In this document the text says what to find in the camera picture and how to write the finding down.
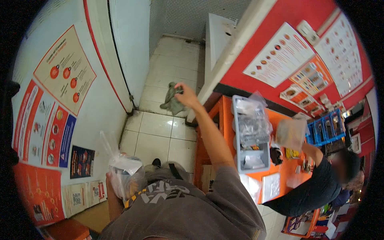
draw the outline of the black t-shirt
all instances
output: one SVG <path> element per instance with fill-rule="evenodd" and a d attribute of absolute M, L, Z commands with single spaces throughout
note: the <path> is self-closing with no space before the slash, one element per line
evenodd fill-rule
<path fill-rule="evenodd" d="M 340 193 L 337 175 L 324 157 L 312 177 L 286 195 L 264 203 L 285 216 L 299 216 L 332 202 Z"/>

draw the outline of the white door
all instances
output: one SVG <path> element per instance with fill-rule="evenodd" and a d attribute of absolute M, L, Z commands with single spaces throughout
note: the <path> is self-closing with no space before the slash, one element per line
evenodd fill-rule
<path fill-rule="evenodd" d="M 122 72 L 138 107 L 149 70 L 149 0 L 110 0 Z"/>

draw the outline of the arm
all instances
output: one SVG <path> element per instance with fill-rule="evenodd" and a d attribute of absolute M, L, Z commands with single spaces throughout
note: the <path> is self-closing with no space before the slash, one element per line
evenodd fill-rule
<path fill-rule="evenodd" d="M 221 166 L 233 167 L 237 171 L 231 150 L 205 108 L 200 104 L 196 94 L 184 83 L 177 83 L 175 88 L 178 86 L 182 86 L 184 93 L 176 94 L 175 97 L 183 105 L 195 111 L 204 146 L 215 171 Z"/>
<path fill-rule="evenodd" d="M 307 156 L 312 157 L 317 167 L 320 165 L 321 160 L 323 159 L 323 153 L 320 149 L 315 146 L 304 143 L 302 150 Z"/>

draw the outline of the rag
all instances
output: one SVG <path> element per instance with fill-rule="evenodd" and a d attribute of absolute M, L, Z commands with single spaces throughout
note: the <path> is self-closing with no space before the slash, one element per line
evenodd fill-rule
<path fill-rule="evenodd" d="M 176 93 L 183 94 L 183 88 L 181 86 L 175 88 L 175 85 L 176 83 L 174 82 L 170 82 L 168 84 L 169 89 L 166 95 L 166 99 L 164 104 L 160 105 L 160 108 L 171 111 L 173 116 L 179 112 L 185 111 L 184 105 L 175 98 Z"/>

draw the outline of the hand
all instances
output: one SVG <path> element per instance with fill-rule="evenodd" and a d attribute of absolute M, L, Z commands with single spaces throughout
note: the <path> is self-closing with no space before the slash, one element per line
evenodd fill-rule
<path fill-rule="evenodd" d="M 187 86 L 185 83 L 177 83 L 175 88 L 181 86 L 183 88 L 183 94 L 175 94 L 175 98 L 180 101 L 184 106 L 192 108 L 193 110 L 201 106 L 195 92 Z"/>

